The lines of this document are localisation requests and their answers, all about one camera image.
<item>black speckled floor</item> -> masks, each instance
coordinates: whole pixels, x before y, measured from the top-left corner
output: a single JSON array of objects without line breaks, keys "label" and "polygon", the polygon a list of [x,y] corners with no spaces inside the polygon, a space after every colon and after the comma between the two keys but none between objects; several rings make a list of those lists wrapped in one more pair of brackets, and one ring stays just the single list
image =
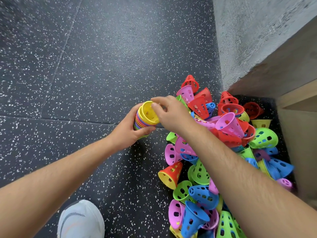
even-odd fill
[{"label": "black speckled floor", "polygon": [[[188,74],[219,99],[211,0],[0,0],[0,187],[104,137],[134,104],[175,95]],[[167,134],[110,157],[61,209],[88,199],[106,237],[173,237],[157,176]],[[58,218],[36,237],[56,237]]]}]

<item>person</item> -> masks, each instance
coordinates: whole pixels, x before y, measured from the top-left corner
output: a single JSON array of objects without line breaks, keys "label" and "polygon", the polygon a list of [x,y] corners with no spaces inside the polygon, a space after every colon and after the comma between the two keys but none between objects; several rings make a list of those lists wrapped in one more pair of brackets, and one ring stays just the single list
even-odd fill
[{"label": "person", "polygon": [[[317,212],[313,208],[197,124],[175,97],[151,100],[161,124],[183,137],[199,156],[247,237],[316,237]],[[140,105],[105,138],[2,187],[1,237],[33,237],[98,165],[154,131],[155,127],[133,130]],[[79,200],[61,213],[59,238],[104,235],[104,220],[91,202]]]}]

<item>finger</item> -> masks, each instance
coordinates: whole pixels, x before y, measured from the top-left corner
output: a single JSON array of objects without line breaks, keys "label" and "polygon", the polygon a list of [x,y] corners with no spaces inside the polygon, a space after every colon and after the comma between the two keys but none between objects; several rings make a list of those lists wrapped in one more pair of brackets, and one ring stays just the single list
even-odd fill
[{"label": "finger", "polygon": [[154,98],[151,98],[151,101],[153,101],[154,103],[159,103],[161,105],[164,105],[165,107],[168,108],[169,100],[167,97],[154,97]]},{"label": "finger", "polygon": [[135,133],[137,134],[137,137],[140,138],[143,135],[149,135],[154,130],[155,130],[154,126],[148,126],[148,127],[144,127],[144,128],[139,129],[139,130],[136,130]]},{"label": "finger", "polygon": [[136,104],[133,108],[131,108],[130,112],[125,116],[128,119],[135,119],[138,109],[142,106],[143,103]]},{"label": "finger", "polygon": [[157,104],[157,103],[152,103],[151,107],[154,110],[154,112],[156,113],[156,115],[158,116],[158,119],[161,120],[162,115],[164,115],[164,113],[166,113],[163,110],[162,106]]}]

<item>sneaker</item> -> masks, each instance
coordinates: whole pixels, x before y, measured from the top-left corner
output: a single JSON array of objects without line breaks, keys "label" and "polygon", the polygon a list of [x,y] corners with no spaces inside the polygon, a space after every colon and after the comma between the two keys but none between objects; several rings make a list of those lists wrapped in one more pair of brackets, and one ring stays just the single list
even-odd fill
[{"label": "sneaker", "polygon": [[88,200],[78,200],[63,210],[58,238],[104,238],[105,222],[99,209]]}]

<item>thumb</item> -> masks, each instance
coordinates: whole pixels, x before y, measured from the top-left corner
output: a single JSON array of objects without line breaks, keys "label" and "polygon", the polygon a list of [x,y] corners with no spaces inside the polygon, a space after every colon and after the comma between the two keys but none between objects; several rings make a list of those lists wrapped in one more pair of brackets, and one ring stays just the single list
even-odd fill
[{"label": "thumb", "polygon": [[149,135],[154,130],[155,130],[154,126],[148,126],[148,127],[144,127],[139,130],[136,130],[135,133],[137,134],[138,137],[142,137],[143,135]]},{"label": "thumb", "polygon": [[162,117],[162,115],[165,113],[162,106],[157,104],[157,103],[152,103],[151,107],[154,110],[154,112],[156,113],[156,115],[158,116],[158,119],[160,119]]}]

